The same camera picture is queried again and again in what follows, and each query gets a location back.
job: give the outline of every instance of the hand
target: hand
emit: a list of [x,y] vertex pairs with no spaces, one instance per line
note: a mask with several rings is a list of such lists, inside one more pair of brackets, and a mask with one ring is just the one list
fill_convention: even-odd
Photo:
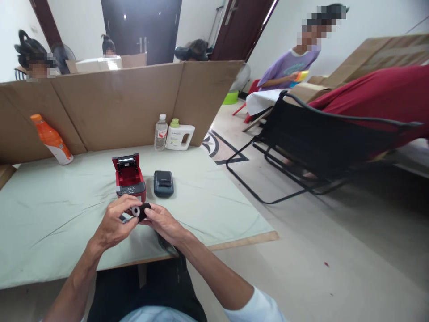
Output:
[[147,218],[141,221],[140,224],[152,227],[174,246],[179,246],[186,238],[192,236],[192,233],[183,228],[167,209],[153,203],[150,203],[150,205],[152,209],[144,209]]
[[289,77],[289,81],[295,81],[296,78],[298,77],[300,72],[293,72],[292,74],[290,74]]
[[142,202],[137,197],[123,195],[107,206],[103,220],[95,231],[91,241],[103,251],[119,244],[139,223],[137,217],[131,218],[127,223],[122,223],[119,217],[129,208],[141,206]]

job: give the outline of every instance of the light green tablecloth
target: light green tablecloth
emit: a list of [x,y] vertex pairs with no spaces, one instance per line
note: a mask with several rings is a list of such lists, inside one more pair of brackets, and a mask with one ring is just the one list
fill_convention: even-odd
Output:
[[[55,159],[22,164],[0,191],[0,288],[68,276],[116,199],[112,157],[140,153],[147,201],[165,206],[205,245],[273,228],[200,148],[157,152],[153,146],[92,152],[61,166]],[[175,193],[153,194],[153,173],[169,170]],[[166,256],[153,230],[139,225],[106,251],[98,270]]]

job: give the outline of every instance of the pants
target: pants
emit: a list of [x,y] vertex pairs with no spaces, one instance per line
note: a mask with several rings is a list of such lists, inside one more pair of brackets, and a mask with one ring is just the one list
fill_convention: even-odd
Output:
[[143,306],[166,306],[207,322],[183,254],[149,263],[146,281],[139,288],[137,265],[99,271],[88,322],[118,322]]

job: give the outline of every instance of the person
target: person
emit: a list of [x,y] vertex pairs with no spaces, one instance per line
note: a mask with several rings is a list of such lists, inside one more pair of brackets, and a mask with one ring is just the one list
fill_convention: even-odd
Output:
[[[99,227],[44,322],[81,321],[91,279],[101,256],[127,238],[138,225],[136,217],[126,223],[120,217],[129,208],[141,205],[142,202],[135,196],[123,195],[107,207]],[[167,209],[150,205],[152,209],[145,209],[147,219],[141,224],[152,227],[174,245],[179,257],[149,263],[147,283],[142,288],[139,288],[136,265],[98,272],[88,322],[206,322],[206,315],[192,286],[186,259],[206,280],[230,321],[286,321],[271,297],[220,261]]]
[[116,56],[116,49],[114,42],[110,39],[109,35],[101,35],[103,38],[103,44],[101,45],[103,49],[104,56]]
[[345,19],[346,8],[342,4],[323,7],[322,12],[313,13],[311,19],[302,27],[297,45],[283,54],[268,68],[258,83],[260,91],[287,89],[300,71],[308,70],[319,56],[318,40],[326,38],[338,19]]
[[55,59],[50,57],[45,48],[36,39],[32,39],[24,30],[19,30],[19,45],[15,45],[18,52],[18,62],[29,78],[47,78],[51,68],[56,67]]
[[206,61],[209,43],[202,39],[196,39],[186,44],[185,47],[177,46],[174,55],[181,61]]

